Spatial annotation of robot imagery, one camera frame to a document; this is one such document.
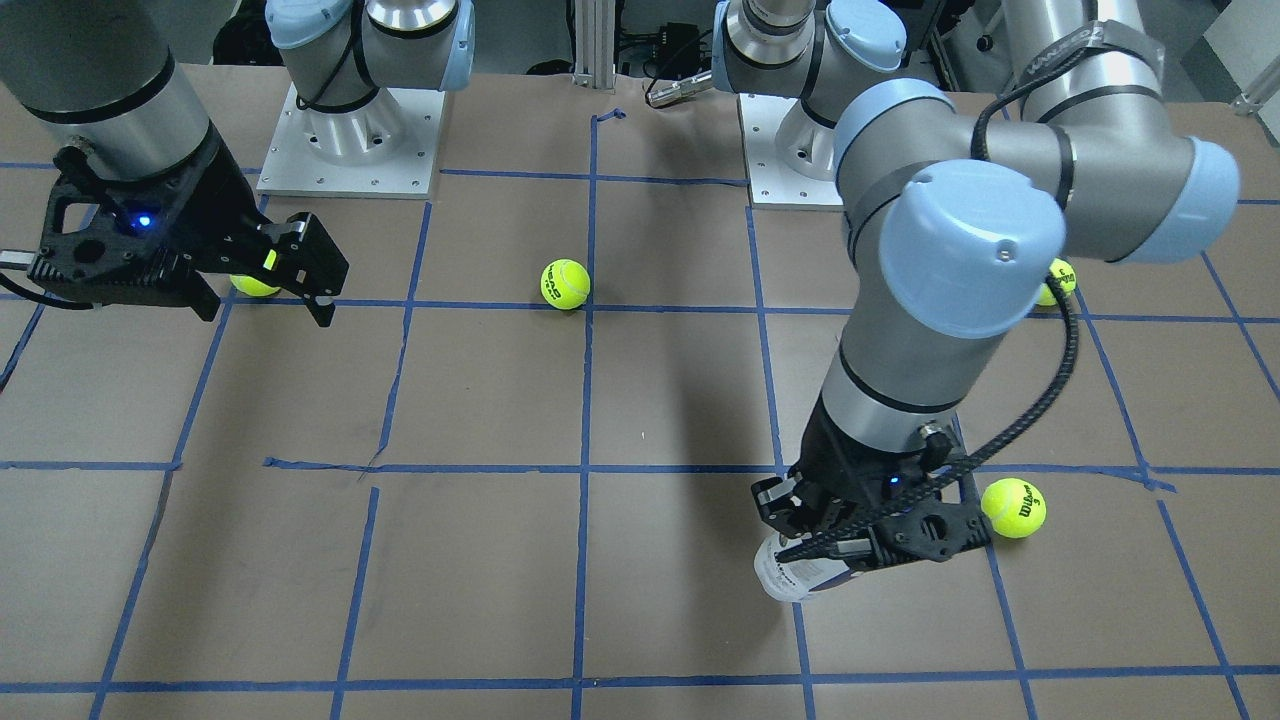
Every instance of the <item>black band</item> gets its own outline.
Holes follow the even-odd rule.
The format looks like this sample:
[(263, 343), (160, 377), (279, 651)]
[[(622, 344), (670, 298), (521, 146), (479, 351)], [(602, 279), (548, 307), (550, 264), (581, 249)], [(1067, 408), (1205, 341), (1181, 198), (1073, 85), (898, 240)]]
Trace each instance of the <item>black band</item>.
[[(818, 69), (822, 65), (822, 46), (824, 44), (823, 36), (827, 35), (826, 26), (827, 23), (823, 22), (822, 26), (817, 26), (813, 29), (813, 58), (809, 60), (809, 74), (804, 78), (804, 87), (800, 90), (800, 97), (809, 97), (814, 86), (818, 85)], [(832, 123), (831, 127), (836, 127), (836, 123)]]
[(809, 115), (810, 120), (818, 123), (819, 126), (822, 126), (822, 127), (824, 127), (827, 129), (836, 129), (836, 120), (828, 120), (827, 118), (824, 118), (820, 114), (818, 114), (817, 110), (814, 110), (813, 108), (809, 106), (809, 101), (808, 100), (801, 100), (800, 101), (800, 109), (804, 110), (805, 115)]
[(146, 85), (137, 88), (136, 91), (125, 95), (124, 97), (102, 105), (101, 108), (93, 108), (91, 110), (73, 110), (70, 113), (51, 113), (49, 110), (37, 110), (35, 108), (27, 108), (27, 111), (36, 115), (46, 123), (54, 123), (59, 126), (87, 126), (91, 123), (100, 123), (102, 120), (110, 120), (111, 118), (118, 118), (125, 113), (132, 113), (138, 108), (146, 105), (152, 97), (160, 95), (160, 91), (169, 85), (173, 79), (173, 73), (178, 64), (173, 59), (173, 53), (165, 58), (164, 68), (156, 77), (147, 81)]
[(1053, 193), (1053, 200), (1059, 208), (1066, 210), (1071, 188), (1075, 186), (1075, 154), (1071, 151), (1071, 138), (1066, 131), (1057, 126), (1048, 127), (1057, 138), (1057, 192)]
[(1053, 105), (1036, 122), (1047, 123), (1082, 102), (1088, 102), (1089, 100), (1096, 100), (1098, 97), (1106, 97), (1107, 95), (1146, 95), (1147, 97), (1160, 100), (1160, 94), (1144, 85), (1108, 85), (1106, 87), (1096, 87), (1088, 92), (1082, 92), (1074, 97), (1068, 97), (1057, 105)]
[(362, 1), (356, 3), (351, 9), (351, 56), (356, 61), (356, 73), (360, 74), (360, 79), (370, 86), (378, 87), (374, 78), (369, 74), (369, 65), (365, 63), (365, 4)]
[(947, 402), (943, 405), (911, 405), (910, 402), (893, 400), (892, 397), (882, 392), (877, 392), (876, 388), (867, 384), (867, 380), (860, 378), (858, 373), (855, 373), (852, 368), (849, 366), (849, 361), (845, 360), (845, 350), (842, 347), (836, 350), (836, 356), (840, 357), (840, 366), (845, 369), (845, 374), (849, 375), (849, 379), (852, 380), (855, 386), (858, 386), (858, 389), (863, 391), (863, 395), (870, 397), (872, 400), (879, 402), (886, 407), (892, 407), (893, 410), (899, 410), (901, 413), (910, 413), (913, 415), (933, 415), (936, 413), (945, 413), (947, 410), (951, 410), (956, 405), (960, 405), (960, 400), (964, 400), (961, 397), (960, 400), (956, 400), (954, 402)]
[(370, 90), (369, 94), (365, 95), (364, 97), (361, 97), (358, 100), (352, 100), (351, 102), (347, 102), (344, 105), (317, 105), (316, 102), (308, 102), (307, 104), (307, 110), (315, 110), (316, 113), (325, 113), (328, 115), (340, 115), (343, 113), (349, 113), (352, 110), (358, 110), (358, 109), (364, 108), (365, 105), (369, 105), (370, 102), (374, 101), (374, 97), (378, 96), (378, 91), (379, 90), (381, 90), (381, 88), (380, 87), (375, 87), (375, 88)]

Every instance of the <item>bottle label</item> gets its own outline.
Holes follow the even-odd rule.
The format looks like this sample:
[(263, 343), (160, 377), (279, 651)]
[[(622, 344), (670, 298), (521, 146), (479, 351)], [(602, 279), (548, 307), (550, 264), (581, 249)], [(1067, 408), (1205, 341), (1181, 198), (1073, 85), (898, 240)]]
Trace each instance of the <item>bottle label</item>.
[(813, 597), (813, 589), (824, 583), (835, 580), (842, 574), (852, 579), (847, 565), (840, 560), (819, 557), (817, 560), (797, 560), (795, 562), (778, 562), (774, 557), (799, 539), (787, 539), (781, 534), (772, 534), (760, 543), (755, 551), (755, 575), (760, 579), (764, 592), (780, 602), (804, 602)]

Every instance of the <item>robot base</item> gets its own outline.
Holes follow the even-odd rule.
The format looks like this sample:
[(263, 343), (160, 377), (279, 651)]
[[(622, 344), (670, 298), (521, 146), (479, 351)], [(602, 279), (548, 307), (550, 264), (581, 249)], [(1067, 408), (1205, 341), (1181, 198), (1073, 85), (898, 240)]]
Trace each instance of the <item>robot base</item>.
[(338, 165), (308, 147), (305, 113), (289, 86), (271, 147), (257, 179), (259, 192), (311, 197), (393, 197), (426, 200), (431, 195), (444, 120), (444, 92), (389, 90), (408, 131), (397, 152), (370, 165)]
[(790, 97), (739, 95), (742, 150), (751, 181), (751, 205), (774, 210), (840, 211), (836, 183), (797, 173), (777, 147), (778, 128), (797, 102)]

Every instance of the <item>tennis ball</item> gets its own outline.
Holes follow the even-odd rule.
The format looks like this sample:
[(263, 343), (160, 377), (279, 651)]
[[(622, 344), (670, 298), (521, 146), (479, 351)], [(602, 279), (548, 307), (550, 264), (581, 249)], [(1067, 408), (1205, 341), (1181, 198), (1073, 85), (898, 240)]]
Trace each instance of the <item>tennis ball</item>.
[(982, 511), (997, 533), (1025, 538), (1044, 524), (1044, 496), (1021, 478), (1005, 478), (982, 491)]
[[(1071, 295), (1071, 292), (1075, 291), (1075, 268), (1073, 268), (1070, 263), (1059, 258), (1048, 266), (1048, 272), (1057, 278), (1059, 283), (1061, 283), (1062, 292)], [(1057, 300), (1053, 300), (1053, 293), (1050, 292), (1048, 286), (1044, 283), (1041, 283), (1041, 293), (1039, 297), (1036, 299), (1036, 305), (1043, 305), (1046, 307), (1057, 305)]]
[[(266, 260), (262, 261), (262, 266), (268, 270), (275, 269), (276, 255), (271, 250), (266, 254)], [(250, 297), (269, 297), (280, 292), (280, 288), (266, 284), (265, 282), (253, 278), (251, 275), (232, 275), (232, 287), (243, 292)]]
[(586, 296), (591, 292), (591, 275), (579, 263), (559, 259), (547, 265), (540, 284), (543, 297), (552, 307), (572, 310), (586, 302)]

